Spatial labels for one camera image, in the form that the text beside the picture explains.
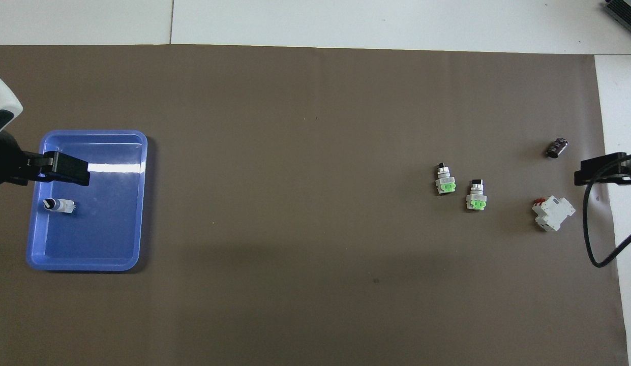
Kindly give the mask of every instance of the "white plastic part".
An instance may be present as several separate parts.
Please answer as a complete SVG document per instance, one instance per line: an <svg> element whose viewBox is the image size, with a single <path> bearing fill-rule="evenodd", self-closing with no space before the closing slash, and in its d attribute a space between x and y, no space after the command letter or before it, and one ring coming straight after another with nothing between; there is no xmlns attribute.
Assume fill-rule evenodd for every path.
<svg viewBox="0 0 631 366"><path fill-rule="evenodd" d="M537 214L534 220L545 231L558 231L561 223L575 213L575 208L566 198L557 199L555 196L536 200L532 210Z"/></svg>
<svg viewBox="0 0 631 366"><path fill-rule="evenodd" d="M44 208L49 211L70 214L76 209L76 202L71 199L47 198L43 201Z"/></svg>
<svg viewBox="0 0 631 366"><path fill-rule="evenodd" d="M438 179L435 181L435 186L438 189L439 194L449 194L455 192L455 177L450 175L450 170L447 166L439 164L437 171Z"/></svg>
<svg viewBox="0 0 631 366"><path fill-rule="evenodd" d="M469 210L484 211L487 206L487 196L483 195L485 186L481 179L474 179L471 181L469 187L469 194L467 195L467 208Z"/></svg>
<svg viewBox="0 0 631 366"><path fill-rule="evenodd" d="M12 113L9 119L0 118L0 132L6 128L8 123L12 122L24 110L22 104L13 94L12 90L0 79L0 111Z"/></svg>

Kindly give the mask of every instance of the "small white component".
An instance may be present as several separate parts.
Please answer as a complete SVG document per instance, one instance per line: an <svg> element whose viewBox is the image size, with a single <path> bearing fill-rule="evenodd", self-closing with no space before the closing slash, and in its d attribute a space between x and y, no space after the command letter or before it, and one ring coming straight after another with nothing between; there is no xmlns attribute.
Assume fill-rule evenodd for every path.
<svg viewBox="0 0 631 366"><path fill-rule="evenodd" d="M450 175L450 170L444 163L439 163L438 179L435 181L435 185L438 188L439 194L450 194L455 192L455 177Z"/></svg>
<svg viewBox="0 0 631 366"><path fill-rule="evenodd" d="M487 196L483 195L484 190L485 186L483 186L482 179L474 179L471 181L469 194L467 195L467 208L469 210L485 211Z"/></svg>
<svg viewBox="0 0 631 366"><path fill-rule="evenodd" d="M76 209L76 202L71 201L71 199L47 198L42 202L44 203L44 208L49 211L70 214Z"/></svg>
<svg viewBox="0 0 631 366"><path fill-rule="evenodd" d="M532 206L537 216L534 219L545 231L558 231L561 223L575 213L575 208L566 198L555 196L537 199Z"/></svg>

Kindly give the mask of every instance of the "white circuit breaker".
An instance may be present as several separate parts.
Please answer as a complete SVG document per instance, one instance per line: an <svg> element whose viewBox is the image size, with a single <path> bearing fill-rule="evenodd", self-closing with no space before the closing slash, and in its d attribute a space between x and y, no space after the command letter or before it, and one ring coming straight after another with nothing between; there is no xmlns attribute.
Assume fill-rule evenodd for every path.
<svg viewBox="0 0 631 366"><path fill-rule="evenodd" d="M558 231L561 223L575 213L575 208L566 198L555 196L540 198L534 201L532 210L536 212L536 223L545 231Z"/></svg>

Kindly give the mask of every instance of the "black cylindrical cap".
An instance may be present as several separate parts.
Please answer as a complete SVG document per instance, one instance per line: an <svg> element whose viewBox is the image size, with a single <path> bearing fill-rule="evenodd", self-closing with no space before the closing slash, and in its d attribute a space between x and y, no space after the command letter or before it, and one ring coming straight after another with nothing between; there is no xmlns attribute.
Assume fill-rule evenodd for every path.
<svg viewBox="0 0 631 366"><path fill-rule="evenodd" d="M46 210L52 210L55 207L55 200L52 198L47 198L44 200L44 208Z"/></svg>
<svg viewBox="0 0 631 366"><path fill-rule="evenodd" d="M562 137L558 137L550 144L550 147L546 150L546 155L550 156L550 158L557 159L557 156L559 156L567 146L568 141Z"/></svg>

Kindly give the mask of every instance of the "green terminal block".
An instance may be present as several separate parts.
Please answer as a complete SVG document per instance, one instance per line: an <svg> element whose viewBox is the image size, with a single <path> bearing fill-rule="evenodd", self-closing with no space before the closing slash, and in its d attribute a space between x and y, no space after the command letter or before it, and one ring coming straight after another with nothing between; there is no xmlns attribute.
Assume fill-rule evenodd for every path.
<svg viewBox="0 0 631 366"><path fill-rule="evenodd" d="M474 210L485 210L485 206L487 206L487 202L485 201L478 201L477 199L471 200L471 207L473 207Z"/></svg>
<svg viewBox="0 0 631 366"><path fill-rule="evenodd" d="M445 194L455 192L455 183L444 183L440 186L440 188L444 191Z"/></svg>

